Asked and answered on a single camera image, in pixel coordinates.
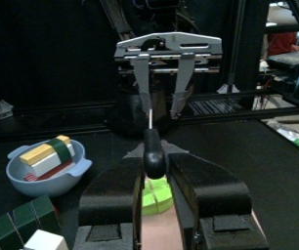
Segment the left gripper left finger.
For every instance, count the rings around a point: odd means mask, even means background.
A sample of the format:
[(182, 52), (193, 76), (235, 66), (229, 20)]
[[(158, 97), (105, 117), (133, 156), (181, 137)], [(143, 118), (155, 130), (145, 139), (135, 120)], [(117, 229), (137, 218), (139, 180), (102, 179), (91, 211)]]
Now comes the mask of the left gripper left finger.
[(79, 200), (73, 250), (141, 250), (143, 166), (125, 157), (90, 182)]

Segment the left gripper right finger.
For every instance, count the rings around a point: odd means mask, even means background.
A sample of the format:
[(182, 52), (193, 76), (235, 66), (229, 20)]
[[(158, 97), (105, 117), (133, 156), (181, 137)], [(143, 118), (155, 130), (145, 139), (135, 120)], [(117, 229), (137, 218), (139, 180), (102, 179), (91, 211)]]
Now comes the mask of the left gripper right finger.
[(269, 250), (241, 179), (189, 153), (167, 163), (183, 250)]

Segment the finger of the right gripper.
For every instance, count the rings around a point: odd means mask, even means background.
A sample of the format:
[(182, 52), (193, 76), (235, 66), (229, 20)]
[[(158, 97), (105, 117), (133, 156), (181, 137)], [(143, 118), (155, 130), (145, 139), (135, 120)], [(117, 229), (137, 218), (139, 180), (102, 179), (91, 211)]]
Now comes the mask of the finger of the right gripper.
[(142, 111), (149, 113), (150, 97), (149, 97), (149, 55), (138, 54), (134, 62), (134, 76), (138, 83), (138, 91), (142, 102)]
[(186, 86), (194, 71), (195, 55), (183, 53), (178, 59), (178, 69), (174, 85), (174, 93), (171, 99), (170, 118), (175, 119), (182, 110), (186, 96)]

